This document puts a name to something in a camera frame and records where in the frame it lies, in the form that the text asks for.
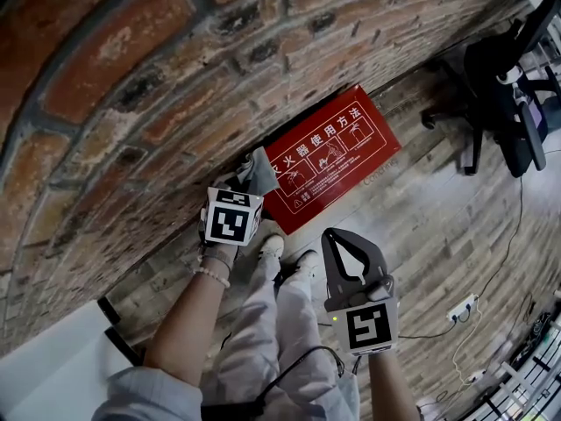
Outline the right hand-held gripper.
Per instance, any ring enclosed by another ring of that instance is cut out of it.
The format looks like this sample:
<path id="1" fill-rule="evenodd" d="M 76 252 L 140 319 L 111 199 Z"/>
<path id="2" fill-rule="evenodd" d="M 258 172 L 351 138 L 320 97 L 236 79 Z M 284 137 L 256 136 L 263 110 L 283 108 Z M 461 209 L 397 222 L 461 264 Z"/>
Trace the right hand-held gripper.
<path id="1" fill-rule="evenodd" d="M 361 356 L 395 347 L 398 301 L 394 279 L 382 278 L 387 264 L 380 248 L 369 239 L 339 228 L 326 229 L 321 243 L 331 296 L 324 307 L 342 350 Z M 336 297 L 372 282 L 375 283 L 369 288 L 336 301 Z"/>

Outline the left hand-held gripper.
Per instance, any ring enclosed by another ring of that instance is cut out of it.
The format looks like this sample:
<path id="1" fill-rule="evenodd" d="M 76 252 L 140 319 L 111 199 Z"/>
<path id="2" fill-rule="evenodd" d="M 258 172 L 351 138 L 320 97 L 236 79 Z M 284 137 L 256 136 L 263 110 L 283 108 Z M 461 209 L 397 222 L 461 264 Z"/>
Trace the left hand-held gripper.
<path id="1" fill-rule="evenodd" d="M 254 152 L 248 153 L 239 167 L 241 175 L 250 175 Z M 246 182 L 235 173 L 218 177 L 207 188 L 201 208 L 201 238 L 204 244 L 247 246 L 258 230 L 263 197 L 245 192 Z"/>

